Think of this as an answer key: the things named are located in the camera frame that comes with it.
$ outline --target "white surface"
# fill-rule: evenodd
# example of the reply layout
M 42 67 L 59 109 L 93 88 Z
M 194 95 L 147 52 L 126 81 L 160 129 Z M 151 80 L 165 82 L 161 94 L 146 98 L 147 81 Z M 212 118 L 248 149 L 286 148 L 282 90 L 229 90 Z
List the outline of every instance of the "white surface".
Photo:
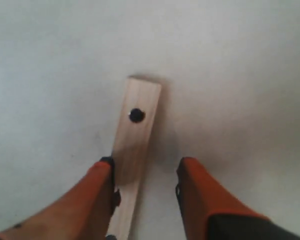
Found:
M 165 87 L 133 239 L 185 239 L 185 155 L 300 234 L 300 0 L 0 0 L 0 230 L 110 154 L 131 74 Z

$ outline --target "wooden stick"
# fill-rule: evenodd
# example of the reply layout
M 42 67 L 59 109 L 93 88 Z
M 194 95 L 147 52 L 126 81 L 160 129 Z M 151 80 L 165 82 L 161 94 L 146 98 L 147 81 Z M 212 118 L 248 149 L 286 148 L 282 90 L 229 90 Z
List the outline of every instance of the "wooden stick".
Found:
M 118 240 L 127 240 L 133 220 L 140 180 L 146 163 L 149 138 L 159 101 L 161 85 L 130 78 L 115 135 L 112 156 L 121 204 L 115 210 L 108 229 Z M 145 113 L 141 122 L 130 120 L 132 109 Z

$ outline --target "screw head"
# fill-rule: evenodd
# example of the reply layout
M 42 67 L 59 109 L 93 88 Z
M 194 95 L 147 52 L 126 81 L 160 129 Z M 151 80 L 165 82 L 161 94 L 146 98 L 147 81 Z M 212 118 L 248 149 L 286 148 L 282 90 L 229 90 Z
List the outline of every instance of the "screw head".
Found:
M 146 117 L 146 113 L 141 111 L 139 108 L 134 108 L 129 112 L 129 119 L 133 123 L 140 123 Z

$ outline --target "wooden board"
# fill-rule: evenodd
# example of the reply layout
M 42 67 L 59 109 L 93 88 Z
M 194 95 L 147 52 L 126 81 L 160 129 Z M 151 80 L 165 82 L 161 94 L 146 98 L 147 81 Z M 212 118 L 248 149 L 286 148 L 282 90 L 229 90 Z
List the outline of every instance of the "wooden board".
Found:
M 108 233 L 118 240 L 129 237 L 160 91 L 158 83 L 135 78 L 127 82 L 112 152 L 121 204 L 111 218 Z M 134 108 L 145 113 L 142 122 L 134 123 L 129 119 L 129 112 Z

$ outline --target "white floor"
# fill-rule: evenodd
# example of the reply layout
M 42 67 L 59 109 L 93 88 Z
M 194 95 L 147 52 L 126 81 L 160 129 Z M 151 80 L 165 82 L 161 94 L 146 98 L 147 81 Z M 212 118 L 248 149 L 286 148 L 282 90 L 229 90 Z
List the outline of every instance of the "white floor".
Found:
M 134 74 L 164 91 L 132 239 L 185 239 L 181 156 L 300 235 L 300 0 L 0 0 L 0 230 L 111 153 Z

